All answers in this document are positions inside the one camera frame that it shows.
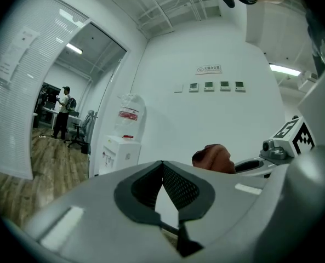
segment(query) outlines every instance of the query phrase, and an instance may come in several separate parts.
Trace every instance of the white wall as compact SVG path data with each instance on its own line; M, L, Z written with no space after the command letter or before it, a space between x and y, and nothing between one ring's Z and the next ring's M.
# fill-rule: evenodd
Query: white wall
M60 96L64 95L62 87L70 87L70 95L76 99L77 107L81 104L81 98L88 84L88 80L84 77L56 63L50 68L44 82L61 89ZM59 103L57 102L55 109L58 110L58 108Z
M90 17L106 34L119 43L127 53L110 87L106 92L92 138L90 172L101 162L102 143L105 134L111 134L120 106L118 96L129 93L134 76L145 50L147 40L136 28L135 22L112 0L62 0Z
M235 7L229 8L223 0L217 0L223 20L233 24L240 30L240 38L245 41L247 34L247 6L234 0Z
M291 121L295 115L299 117L302 116L300 111L298 110L298 105L302 101L302 99L282 94L282 100L284 104L286 122Z
M284 123L284 108L276 80L264 54L243 41L242 31L220 18L191 22L150 40L133 93L146 103L147 120L139 163L173 160L191 165L193 154L207 144L223 144L231 159L256 157L262 143ZM198 66L220 64L223 74L195 76ZM190 83L217 82L214 92L189 93ZM231 92L219 90L230 81ZM246 93L236 93L244 81ZM182 93L173 93L184 84ZM178 212L165 190L156 211L177 227Z
M92 83L90 90L84 99L85 102L81 110L80 117L82 120L85 119L89 110L94 110L94 112L99 110L101 99L104 96L107 85L109 84L113 70L114 68L104 72L96 81Z

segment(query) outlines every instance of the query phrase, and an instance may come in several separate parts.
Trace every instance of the human hand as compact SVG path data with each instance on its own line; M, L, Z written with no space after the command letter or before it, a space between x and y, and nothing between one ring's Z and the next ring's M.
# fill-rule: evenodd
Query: human hand
M194 167L218 171L221 173L236 173L234 163L230 160L230 153L220 144L207 145L192 158Z

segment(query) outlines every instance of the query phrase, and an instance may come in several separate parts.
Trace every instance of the wall sign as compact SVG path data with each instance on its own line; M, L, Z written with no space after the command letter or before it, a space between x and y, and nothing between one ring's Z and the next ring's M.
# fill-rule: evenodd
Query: wall sign
M203 65L196 68L195 75L202 74L220 74L222 73L221 66L219 64Z

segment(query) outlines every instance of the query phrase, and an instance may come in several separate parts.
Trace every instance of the ceiling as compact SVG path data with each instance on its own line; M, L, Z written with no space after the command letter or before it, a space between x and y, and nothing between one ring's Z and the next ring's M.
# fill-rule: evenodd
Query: ceiling
M312 43L307 32L305 9L297 0L281 4L257 3L247 6L247 42L258 46L269 63L298 71L317 73L312 58ZM274 72L281 92L302 98L298 78Z
M217 0L113 0L136 23L148 39L174 31L191 20L220 16Z
M244 21L246 41L258 46L269 63L300 71L316 73L312 59L310 37L307 33L305 9L297 0L281 4L257 3L245 7L237 3L229 9L221 0L113 0L137 24L147 39L174 31L176 24L221 16L236 24ZM296 96L297 78L275 72L281 89Z
M83 53L78 54L65 47L57 62L79 70L92 80L96 80L112 65L116 65L126 53L124 49L93 24L88 24L82 28L70 44L83 50Z

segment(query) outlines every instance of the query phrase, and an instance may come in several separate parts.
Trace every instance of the ceiling light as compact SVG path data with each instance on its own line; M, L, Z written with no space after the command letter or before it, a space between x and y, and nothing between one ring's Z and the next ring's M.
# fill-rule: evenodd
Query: ceiling light
M292 76L299 76L301 73L300 71L289 69L289 68L278 66L278 65L274 65L274 64L270 64L270 66L271 66L272 71L281 72L281 73L289 74Z
M68 44L66 45L66 47L70 48L71 50L74 50L77 54L80 54L80 55L81 55L81 54L83 53L82 50L78 49L78 48L75 47L74 45L71 45L70 43L68 43Z

